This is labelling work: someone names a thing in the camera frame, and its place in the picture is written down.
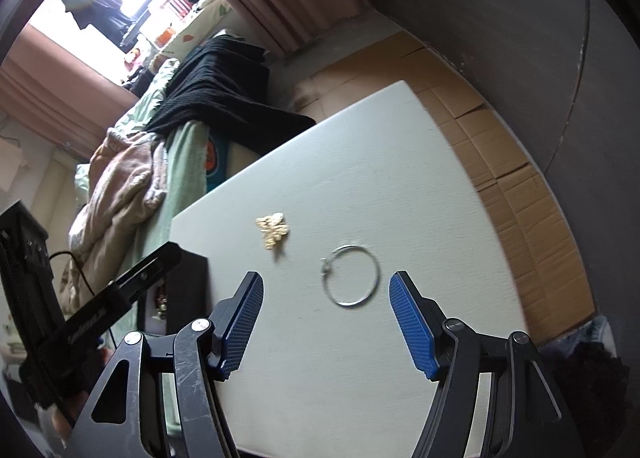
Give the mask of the person's hand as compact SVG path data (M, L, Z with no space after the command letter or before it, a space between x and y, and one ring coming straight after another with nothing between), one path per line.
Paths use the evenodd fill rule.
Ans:
M88 398L89 393L87 391L80 391L74 395L63 396L54 405L51 414L52 426L64 447L67 446L70 440L75 423Z

